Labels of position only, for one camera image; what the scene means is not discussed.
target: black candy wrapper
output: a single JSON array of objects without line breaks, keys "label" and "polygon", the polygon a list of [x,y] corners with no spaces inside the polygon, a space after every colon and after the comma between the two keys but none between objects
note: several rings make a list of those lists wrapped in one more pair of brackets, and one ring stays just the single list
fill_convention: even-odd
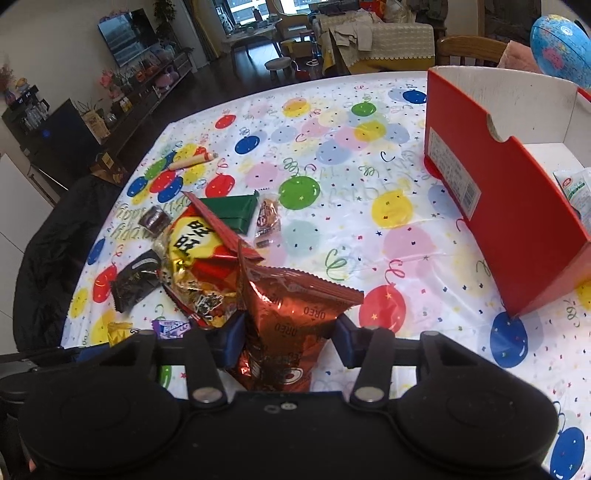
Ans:
[{"label": "black candy wrapper", "polygon": [[160,285],[161,260],[148,250],[127,265],[111,282],[117,312],[126,312]]}]

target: silver bolt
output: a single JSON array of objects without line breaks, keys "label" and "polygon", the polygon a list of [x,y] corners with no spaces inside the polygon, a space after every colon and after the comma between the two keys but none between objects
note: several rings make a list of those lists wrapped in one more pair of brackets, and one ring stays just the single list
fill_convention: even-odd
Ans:
[{"label": "silver bolt", "polygon": [[281,408],[283,410],[295,410],[297,408],[297,405],[290,401],[286,401],[281,404]]},{"label": "silver bolt", "polygon": [[214,387],[202,387],[194,390],[191,395],[200,403],[213,403],[223,397],[223,393]]},{"label": "silver bolt", "polygon": [[380,401],[384,397],[384,391],[376,387],[360,387],[355,390],[355,397],[367,403]]},{"label": "silver bolt", "polygon": [[277,405],[265,405],[263,408],[267,413],[279,413],[281,409]]}]

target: purple candy wrapper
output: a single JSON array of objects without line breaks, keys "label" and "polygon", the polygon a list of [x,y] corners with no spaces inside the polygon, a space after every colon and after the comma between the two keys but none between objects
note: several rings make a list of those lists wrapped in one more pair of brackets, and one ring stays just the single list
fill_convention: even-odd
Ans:
[{"label": "purple candy wrapper", "polygon": [[158,338],[181,338],[187,330],[191,329],[191,324],[183,320],[152,320],[152,328]]}]

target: orange oreo wrapper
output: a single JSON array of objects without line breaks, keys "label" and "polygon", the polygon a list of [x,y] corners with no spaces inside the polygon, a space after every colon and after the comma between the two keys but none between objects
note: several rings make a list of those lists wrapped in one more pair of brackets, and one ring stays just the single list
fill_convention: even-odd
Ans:
[{"label": "orange oreo wrapper", "polygon": [[[243,241],[195,195],[185,195],[191,205],[157,241],[165,289],[199,326],[221,327],[236,309],[238,248]],[[242,249],[251,260],[262,260],[246,244]]]},{"label": "orange oreo wrapper", "polygon": [[258,266],[241,249],[238,257],[238,308],[251,318],[233,376],[249,390],[308,391],[337,317],[363,303],[363,292],[290,268]]}]

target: green snack package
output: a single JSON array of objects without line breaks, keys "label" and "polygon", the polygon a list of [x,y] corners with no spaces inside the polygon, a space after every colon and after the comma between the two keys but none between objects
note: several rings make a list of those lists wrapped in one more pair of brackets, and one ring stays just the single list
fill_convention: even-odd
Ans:
[{"label": "green snack package", "polygon": [[213,197],[200,199],[216,216],[237,233],[246,235],[251,224],[259,193],[236,197]]}]

